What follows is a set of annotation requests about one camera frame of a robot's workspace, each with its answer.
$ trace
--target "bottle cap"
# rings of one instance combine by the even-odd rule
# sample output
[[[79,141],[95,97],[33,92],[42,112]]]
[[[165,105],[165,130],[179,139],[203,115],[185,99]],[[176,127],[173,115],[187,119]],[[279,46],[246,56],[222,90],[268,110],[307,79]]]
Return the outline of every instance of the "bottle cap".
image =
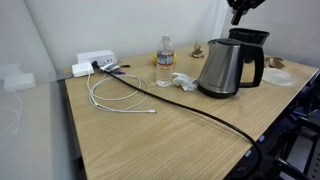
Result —
[[[170,40],[170,35],[168,34],[163,35],[162,40]]]

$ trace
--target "kettle lid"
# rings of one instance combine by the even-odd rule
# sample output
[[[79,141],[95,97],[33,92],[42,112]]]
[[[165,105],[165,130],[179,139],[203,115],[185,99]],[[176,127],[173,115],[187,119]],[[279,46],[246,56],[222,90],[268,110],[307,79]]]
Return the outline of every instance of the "kettle lid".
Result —
[[[231,46],[237,46],[242,44],[241,41],[238,41],[235,39],[216,39],[215,42],[219,44],[231,45]]]

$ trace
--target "white plate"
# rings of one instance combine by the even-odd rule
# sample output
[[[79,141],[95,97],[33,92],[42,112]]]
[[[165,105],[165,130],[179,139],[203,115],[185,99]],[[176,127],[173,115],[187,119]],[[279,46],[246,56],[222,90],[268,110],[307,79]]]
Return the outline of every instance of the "white plate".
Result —
[[[275,68],[264,68],[262,79],[278,86],[293,85],[293,78],[290,74]]]

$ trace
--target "kettle base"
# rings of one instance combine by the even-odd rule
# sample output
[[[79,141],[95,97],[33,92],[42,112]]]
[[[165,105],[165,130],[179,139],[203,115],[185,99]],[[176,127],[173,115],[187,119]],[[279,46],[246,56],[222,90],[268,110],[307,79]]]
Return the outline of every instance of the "kettle base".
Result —
[[[226,99],[226,98],[229,98],[229,97],[231,97],[231,96],[233,96],[235,94],[235,93],[217,93],[217,92],[212,92],[212,91],[209,91],[209,90],[205,89],[200,84],[198,84],[198,89],[203,94],[205,94],[207,96],[210,96],[210,97],[213,97],[213,98],[217,98],[217,99]]]

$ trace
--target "kettle handle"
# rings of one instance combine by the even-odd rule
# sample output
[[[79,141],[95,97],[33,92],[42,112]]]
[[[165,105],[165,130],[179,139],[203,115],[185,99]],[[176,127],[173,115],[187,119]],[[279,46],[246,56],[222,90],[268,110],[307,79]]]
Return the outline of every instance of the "kettle handle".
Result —
[[[260,45],[243,43],[241,44],[241,55],[240,60],[244,61],[245,54],[250,54],[254,60],[254,77],[253,82],[241,82],[239,87],[248,88],[248,87],[257,87],[260,85],[263,69],[264,69],[264,54],[263,49]]]

